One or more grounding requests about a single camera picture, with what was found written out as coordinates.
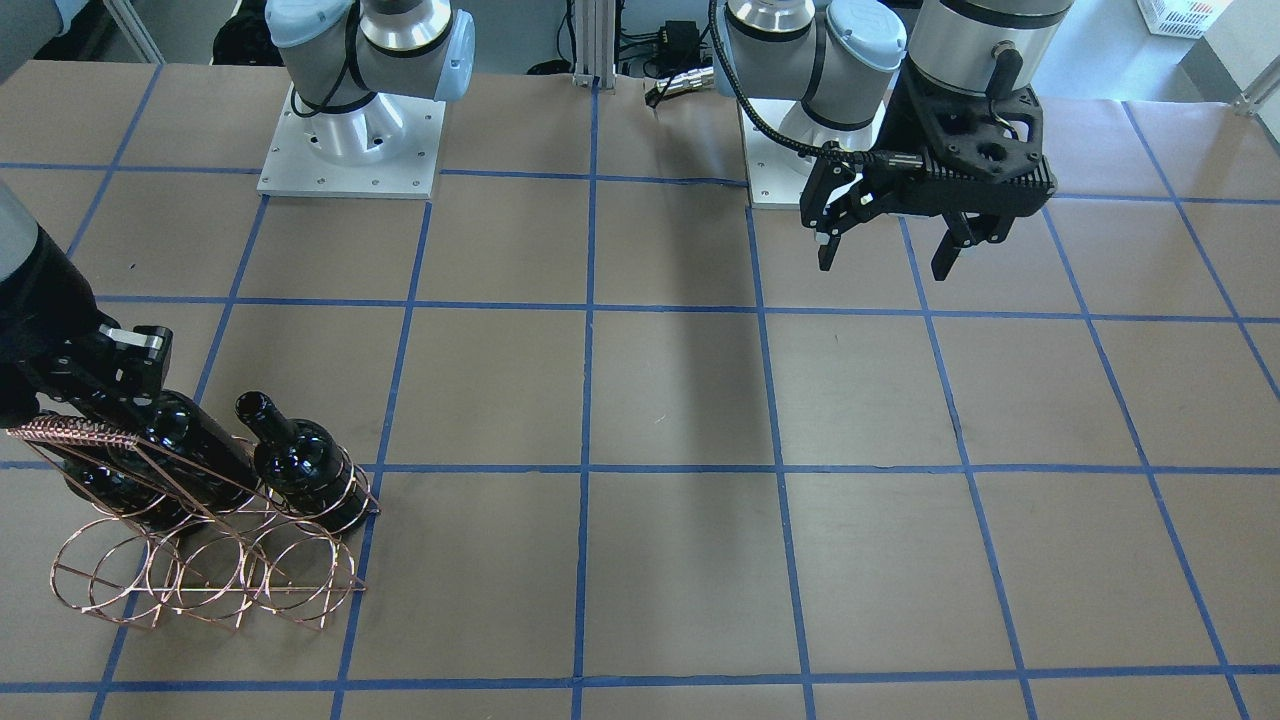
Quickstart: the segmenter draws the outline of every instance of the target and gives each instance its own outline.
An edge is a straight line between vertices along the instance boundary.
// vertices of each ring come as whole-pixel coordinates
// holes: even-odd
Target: light blue joint cover
[[[466,94],[471,85],[471,70],[475,69],[476,23],[471,13],[453,10],[453,29],[449,31],[449,45],[444,53],[444,68],[435,88],[435,100],[453,102]]]
[[[876,0],[831,0],[827,26],[837,42],[877,70],[891,73],[906,56],[906,27]]]
[[[63,17],[63,28],[58,31],[58,35],[67,35],[67,31],[72,29],[72,19],[84,9],[84,5],[88,5],[88,0],[54,0],[54,5],[58,6],[58,14]]]
[[[266,26],[276,47],[310,42],[347,17],[355,0],[268,0]]]

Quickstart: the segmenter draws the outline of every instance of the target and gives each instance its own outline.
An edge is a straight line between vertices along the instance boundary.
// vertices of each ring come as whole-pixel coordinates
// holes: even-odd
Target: dark glass bottle
[[[365,497],[348,492],[351,460],[319,424],[288,419],[261,392],[246,392],[236,415],[257,436],[253,469],[300,514],[330,533],[347,532],[362,520]]]
[[[142,525],[147,530],[165,534],[191,518],[177,498],[150,488],[128,475],[116,473],[105,464],[81,460],[63,462],[67,487],[90,502]]]
[[[182,489],[191,493],[201,505],[214,512],[236,510],[257,488],[257,477],[248,452],[232,438],[212,418],[209,416],[189,397],[163,391],[151,407],[142,437],[160,447],[207,468],[221,478],[152,452],[152,460],[169,474]],[[132,452],[116,452],[113,457],[127,470],[152,478],[155,470],[145,460]]]

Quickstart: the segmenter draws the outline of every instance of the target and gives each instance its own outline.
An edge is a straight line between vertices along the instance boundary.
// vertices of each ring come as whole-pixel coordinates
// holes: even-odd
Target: wine rack
[[[152,474],[128,473],[119,466],[124,464],[111,464],[110,469],[159,491],[156,502],[177,500],[189,512],[175,527],[157,532],[140,521],[150,506],[122,514],[95,498],[104,516],[70,534],[49,573],[54,596],[83,615],[155,628],[172,614],[234,632],[250,612],[259,610],[323,630],[353,593],[366,589],[357,573],[358,551],[340,536],[380,509],[367,475],[355,464],[349,464],[348,493],[338,502],[356,495],[362,498],[364,511],[347,527],[329,532],[314,519],[330,509],[301,515],[265,486],[244,488],[248,500],[239,507],[214,512],[163,466],[182,464],[221,482],[238,483],[104,423],[42,415],[6,433],[24,441],[64,475],[51,450],[86,462],[100,461],[87,454],[95,448],[131,454]],[[248,441],[237,442],[252,452]]]

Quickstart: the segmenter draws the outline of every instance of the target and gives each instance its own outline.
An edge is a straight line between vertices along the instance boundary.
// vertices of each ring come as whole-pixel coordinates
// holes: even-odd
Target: metal base plate
[[[777,128],[795,101],[753,99],[751,105],[764,122]],[[742,151],[746,155],[746,181],[751,186],[751,206],[799,210],[800,193],[809,176],[797,173],[788,164],[792,155],[790,150],[764,137],[741,109],[737,114],[742,123]]]
[[[402,95],[394,99],[404,114],[408,137],[416,142],[388,160],[351,167],[329,163],[311,149],[303,119],[289,109],[285,95],[257,191],[283,197],[430,200],[445,104]]]

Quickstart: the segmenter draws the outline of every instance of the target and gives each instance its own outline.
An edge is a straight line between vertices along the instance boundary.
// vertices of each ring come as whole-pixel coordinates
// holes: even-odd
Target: power adapter
[[[663,77],[699,68],[698,23],[692,20],[667,20],[658,31],[658,53],[653,58]]]

